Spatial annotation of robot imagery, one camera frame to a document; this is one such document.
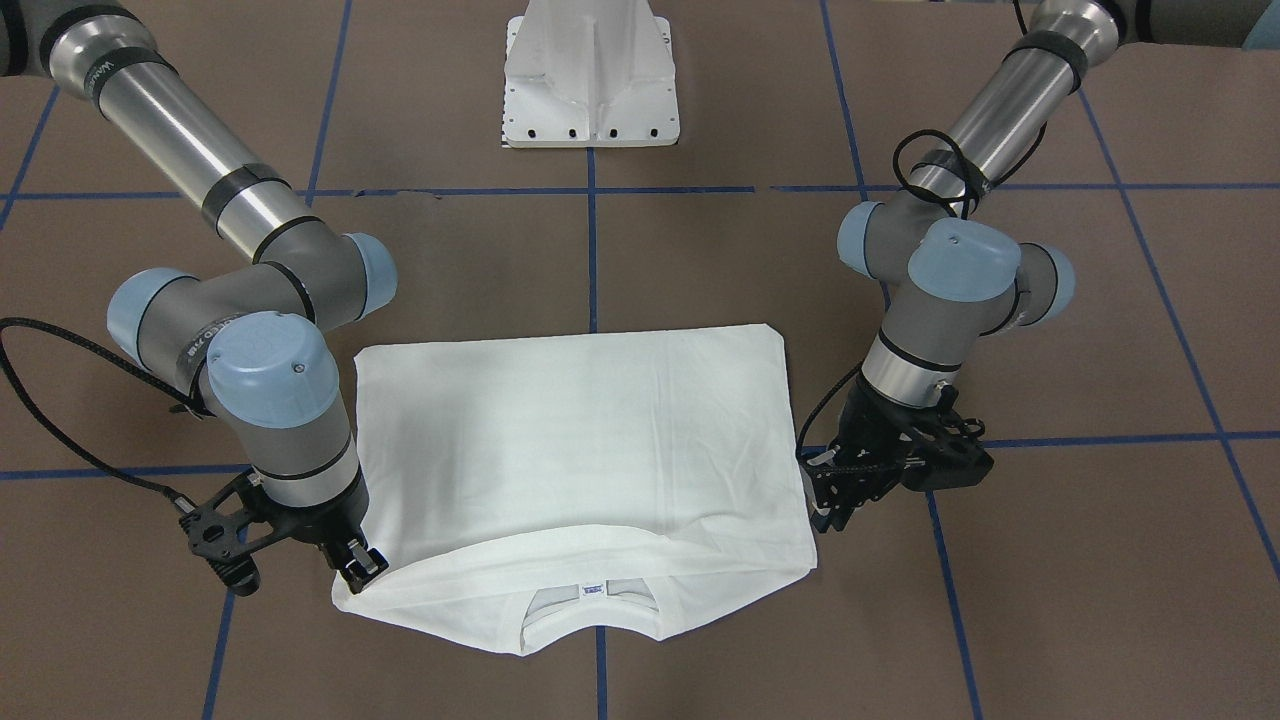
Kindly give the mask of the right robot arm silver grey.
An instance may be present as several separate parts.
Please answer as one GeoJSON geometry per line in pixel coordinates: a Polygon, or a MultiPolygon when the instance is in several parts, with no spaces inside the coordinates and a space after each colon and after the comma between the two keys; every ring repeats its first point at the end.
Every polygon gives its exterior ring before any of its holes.
{"type": "Polygon", "coordinates": [[[32,319],[6,318],[3,327],[68,340],[196,416],[224,421],[250,468],[196,503],[78,446],[4,360],[18,400],[86,462],[165,497],[179,512],[191,553],[232,593],[259,588],[253,556],[284,539],[317,547],[349,592],[362,592],[388,562],[364,534],[369,489],[325,333],[394,297],[398,275],[387,247],[370,234],[339,234],[316,217],[116,1],[5,1],[3,74],[49,78],[92,105],[247,260],[206,281],[172,268],[131,277],[108,307],[118,354],[32,319]]]}

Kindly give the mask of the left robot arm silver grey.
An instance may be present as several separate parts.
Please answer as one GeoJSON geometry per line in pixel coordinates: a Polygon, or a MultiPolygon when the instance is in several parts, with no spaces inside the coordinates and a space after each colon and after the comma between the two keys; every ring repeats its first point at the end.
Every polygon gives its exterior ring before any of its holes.
{"type": "Polygon", "coordinates": [[[1076,277],[1065,255],[975,222],[980,202],[1039,147],[1048,119],[1120,47],[1277,46],[1275,1],[1039,1],[1018,41],[947,131],[929,138],[899,191],[844,218],[840,260],[895,293],[865,357],[837,383],[847,397],[826,450],[799,459],[815,530],[902,487],[970,487],[993,468],[984,423],[956,410],[974,343],[1057,316],[1076,277]]]}

